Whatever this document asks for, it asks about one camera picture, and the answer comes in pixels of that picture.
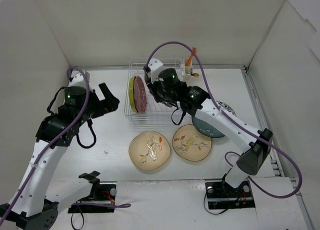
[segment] bolt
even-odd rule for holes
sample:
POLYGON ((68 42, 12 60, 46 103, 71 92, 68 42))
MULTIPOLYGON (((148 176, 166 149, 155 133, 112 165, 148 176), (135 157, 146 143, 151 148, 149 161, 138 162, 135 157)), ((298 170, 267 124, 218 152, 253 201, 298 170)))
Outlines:
POLYGON ((112 188, 112 189, 110 190, 110 195, 111 195, 111 196, 115 196, 116 193, 117 193, 116 191, 117 191, 117 189, 112 188))
POLYGON ((247 193, 250 192, 250 188, 247 185, 243 186, 243 190, 247 193))
POLYGON ((207 193, 212 194, 214 191, 214 188, 212 186, 208 186, 208 188, 206 189, 207 193))

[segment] yellow-green plate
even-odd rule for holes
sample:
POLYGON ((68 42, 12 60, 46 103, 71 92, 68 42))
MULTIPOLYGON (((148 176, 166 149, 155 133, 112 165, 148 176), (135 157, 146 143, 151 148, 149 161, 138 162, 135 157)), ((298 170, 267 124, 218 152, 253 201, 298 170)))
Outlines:
POLYGON ((132 76, 130 78, 130 81, 129 81, 129 89, 128 89, 128 92, 129 92, 129 101, 130 101, 130 106, 131 106, 131 109, 138 113, 137 109, 136 109, 136 105, 135 105, 135 99, 134 99, 134 82, 135 82, 135 76, 132 76))

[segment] beige plate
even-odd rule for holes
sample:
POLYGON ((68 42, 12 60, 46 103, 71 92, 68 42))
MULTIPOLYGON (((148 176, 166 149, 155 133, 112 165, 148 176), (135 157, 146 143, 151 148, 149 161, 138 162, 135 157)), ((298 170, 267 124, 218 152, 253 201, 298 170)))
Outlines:
POLYGON ((208 156, 212 141, 196 130, 193 125, 186 125, 178 129, 172 139, 175 152, 189 161, 201 161, 208 156))
POLYGON ((158 132, 146 131, 129 146, 129 157, 140 169, 150 171, 162 166, 170 156, 168 141, 158 132))

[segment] blue plate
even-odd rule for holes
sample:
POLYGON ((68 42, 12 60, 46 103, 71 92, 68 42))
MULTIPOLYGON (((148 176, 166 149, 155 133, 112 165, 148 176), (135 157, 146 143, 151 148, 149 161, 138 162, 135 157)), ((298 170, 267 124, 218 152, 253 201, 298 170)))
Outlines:
MULTIPOLYGON (((228 104, 221 101, 217 101, 217 103, 221 107, 225 108, 228 112, 236 116, 235 111, 228 104)), ((208 136, 211 138, 220 138, 225 136, 221 132, 219 132, 217 129, 215 129, 213 126, 209 125, 205 121, 202 121, 194 116, 192 117, 192 123, 195 126, 195 128, 205 136, 208 136)))

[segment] dish rack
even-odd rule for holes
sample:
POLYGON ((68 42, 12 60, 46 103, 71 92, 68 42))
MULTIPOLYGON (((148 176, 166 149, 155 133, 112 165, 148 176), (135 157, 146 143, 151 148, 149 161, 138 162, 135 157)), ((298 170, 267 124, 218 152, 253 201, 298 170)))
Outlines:
MULTIPOLYGON (((182 77, 182 59, 180 58, 157 58, 159 59, 164 68, 174 68, 180 80, 183 80, 182 77)), ((171 115, 176 109, 175 107, 167 107, 162 103, 157 103, 154 100, 154 97, 149 92, 146 83, 145 83, 145 72, 143 67, 145 66, 148 58, 131 58, 129 63, 129 73, 128 81, 126 87, 126 96, 124 104, 124 114, 130 120, 132 124, 135 125, 163 125, 171 123, 171 115), (132 76, 140 76, 143 80, 147 105, 146 110, 143 113, 136 113, 131 109, 129 102, 128 87, 129 81, 132 76)), ((181 118, 181 111, 176 111, 172 116, 175 122, 178 122, 181 118)))

